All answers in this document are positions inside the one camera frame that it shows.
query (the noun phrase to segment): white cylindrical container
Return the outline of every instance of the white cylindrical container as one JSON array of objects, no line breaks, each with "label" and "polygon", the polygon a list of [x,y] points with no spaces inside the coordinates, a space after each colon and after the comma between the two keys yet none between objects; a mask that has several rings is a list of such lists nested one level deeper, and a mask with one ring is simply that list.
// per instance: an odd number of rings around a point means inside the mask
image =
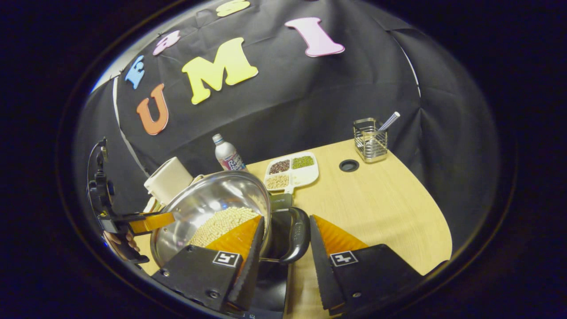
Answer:
[{"label": "white cylindrical container", "polygon": [[214,150],[214,154],[224,170],[248,171],[242,161],[242,157],[240,157],[240,154],[238,154],[233,144],[225,141],[220,134],[213,136],[213,142],[217,146]]},{"label": "white cylindrical container", "polygon": [[160,166],[143,184],[151,194],[163,205],[167,205],[193,181],[193,177],[185,169],[177,157],[170,158]]}]

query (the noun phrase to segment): wire basket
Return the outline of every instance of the wire basket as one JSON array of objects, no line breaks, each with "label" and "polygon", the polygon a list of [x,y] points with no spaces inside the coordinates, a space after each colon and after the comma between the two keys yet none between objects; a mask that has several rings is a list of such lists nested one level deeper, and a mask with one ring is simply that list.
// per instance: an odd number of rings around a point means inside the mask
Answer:
[{"label": "wire basket", "polygon": [[374,163],[388,156],[388,130],[379,131],[376,120],[369,117],[353,122],[354,145],[366,163]]}]

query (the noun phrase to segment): white tray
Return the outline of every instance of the white tray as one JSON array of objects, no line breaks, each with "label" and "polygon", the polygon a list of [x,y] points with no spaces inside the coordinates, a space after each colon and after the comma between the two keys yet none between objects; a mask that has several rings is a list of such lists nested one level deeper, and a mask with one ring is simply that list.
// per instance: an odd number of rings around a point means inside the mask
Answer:
[{"label": "white tray", "polygon": [[[299,169],[293,169],[293,159],[302,156],[310,156],[311,158],[313,158],[313,165],[301,167]],[[270,168],[272,168],[272,165],[277,162],[285,161],[286,159],[289,160],[289,169],[281,173],[270,175]],[[301,152],[286,155],[276,158],[268,164],[268,168],[266,168],[266,175],[264,177],[264,184],[266,185],[266,182],[269,178],[279,175],[289,176],[289,184],[284,188],[267,188],[268,186],[266,186],[268,191],[283,191],[284,193],[293,194],[293,191],[296,187],[309,185],[317,180],[317,178],[319,177],[319,165],[317,164],[315,155],[311,152]]]}]

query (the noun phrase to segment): light wood tabletop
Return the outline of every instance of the light wood tabletop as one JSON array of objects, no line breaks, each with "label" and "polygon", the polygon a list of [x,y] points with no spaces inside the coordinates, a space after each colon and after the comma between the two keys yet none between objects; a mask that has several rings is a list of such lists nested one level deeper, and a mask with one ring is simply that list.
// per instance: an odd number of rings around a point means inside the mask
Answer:
[{"label": "light wood tabletop", "polygon": [[[296,188],[294,206],[343,228],[369,246],[386,244],[421,275],[451,257],[447,222],[425,187],[392,153],[385,160],[364,163],[346,140],[310,149],[319,165],[319,178]],[[350,173],[339,169],[343,160],[360,167]],[[264,179],[266,160],[247,165]],[[158,270],[150,253],[150,235],[137,236],[141,253],[151,261],[141,264],[149,274]],[[284,318],[328,318],[323,309],[311,248],[293,264],[291,294]]]}]

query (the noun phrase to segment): bottle label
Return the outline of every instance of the bottle label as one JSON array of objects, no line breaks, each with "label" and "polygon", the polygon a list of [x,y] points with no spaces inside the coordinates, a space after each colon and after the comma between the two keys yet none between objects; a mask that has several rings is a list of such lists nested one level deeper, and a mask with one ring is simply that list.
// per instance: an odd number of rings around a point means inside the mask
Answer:
[{"label": "bottle label", "polygon": [[242,162],[242,157],[237,151],[234,151],[230,156],[218,160],[221,166],[226,171],[246,170],[246,165]]}]

